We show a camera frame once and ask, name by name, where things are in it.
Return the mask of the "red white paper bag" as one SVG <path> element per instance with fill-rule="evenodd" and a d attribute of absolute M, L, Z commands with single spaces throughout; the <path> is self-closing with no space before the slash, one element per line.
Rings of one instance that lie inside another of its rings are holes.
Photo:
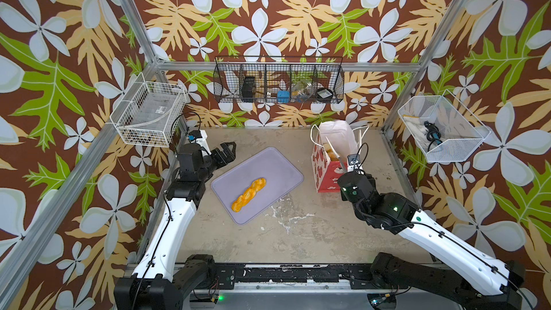
<path fill-rule="evenodd" d="M 326 137 L 329 138 L 336 150 L 346 159 L 350 154 L 360 155 L 367 150 L 363 142 L 369 126 L 352 127 L 346 121 L 326 121 L 312 125 L 310 139 L 314 144 L 311 154 L 311 163 L 314 172 L 314 184 L 318 193 L 338 192 L 337 180 L 344 174 L 340 173 L 340 163 L 332 162 L 324 150 Z"/>

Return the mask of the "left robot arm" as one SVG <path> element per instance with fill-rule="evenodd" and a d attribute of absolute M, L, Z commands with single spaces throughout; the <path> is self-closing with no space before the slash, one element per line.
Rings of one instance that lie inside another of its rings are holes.
<path fill-rule="evenodd" d="M 129 277 L 116 284 L 118 309 L 183 309 L 185 299 L 200 285 L 214 281 L 211 255 L 198 255 L 176 271 L 176 257 L 197 213 L 206 183 L 215 170 L 235 160 L 236 144 L 224 142 L 210 151 L 204 139 L 181 146 L 179 166 L 164 193 L 165 208 L 152 242 Z"/>

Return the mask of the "round braided bun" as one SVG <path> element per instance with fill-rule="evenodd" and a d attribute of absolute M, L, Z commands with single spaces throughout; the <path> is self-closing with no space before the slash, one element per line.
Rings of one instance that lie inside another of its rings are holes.
<path fill-rule="evenodd" d="M 333 150 L 333 148 L 329 144 L 324 144 L 324 150 L 332 162 L 339 160 L 339 155 Z"/>

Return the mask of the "long twisted bread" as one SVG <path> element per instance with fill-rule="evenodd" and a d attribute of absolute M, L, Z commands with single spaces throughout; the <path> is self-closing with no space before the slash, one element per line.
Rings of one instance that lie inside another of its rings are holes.
<path fill-rule="evenodd" d="M 234 203 L 232 203 L 231 210 L 233 212 L 240 212 L 258 192 L 260 192 L 266 185 L 266 179 L 261 177 L 254 180 L 251 185 L 240 195 Z"/>

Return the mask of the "steel tongs cream tips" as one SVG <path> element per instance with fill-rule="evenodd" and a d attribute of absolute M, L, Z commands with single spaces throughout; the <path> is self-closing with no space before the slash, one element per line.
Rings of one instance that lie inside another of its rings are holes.
<path fill-rule="evenodd" d="M 340 163 L 340 167 L 339 167 L 340 173 L 341 173 L 341 174 L 344 174 L 345 172 L 347 172 L 347 159 L 346 159 L 344 156 L 342 156 L 342 155 L 336 150 L 336 148 L 335 148 L 334 145 L 331 143 L 331 141 L 329 140 L 328 137 L 326 137 L 325 139 L 326 139 L 326 144 L 329 144 L 329 145 L 333 148 L 333 150 L 339 155 L 339 160 L 338 160 L 338 162 Z"/>

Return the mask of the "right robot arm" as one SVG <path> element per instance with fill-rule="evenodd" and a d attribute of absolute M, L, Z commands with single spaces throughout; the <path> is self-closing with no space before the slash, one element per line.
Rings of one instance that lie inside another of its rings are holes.
<path fill-rule="evenodd" d="M 520 291 L 523 266 L 492 258 L 469 245 L 403 195 L 379 193 L 375 179 L 361 169 L 343 174 L 337 184 L 358 219 L 399 235 L 445 264 L 435 268 L 379 253 L 370 268 L 379 284 L 418 288 L 465 309 L 520 309 L 526 304 Z"/>

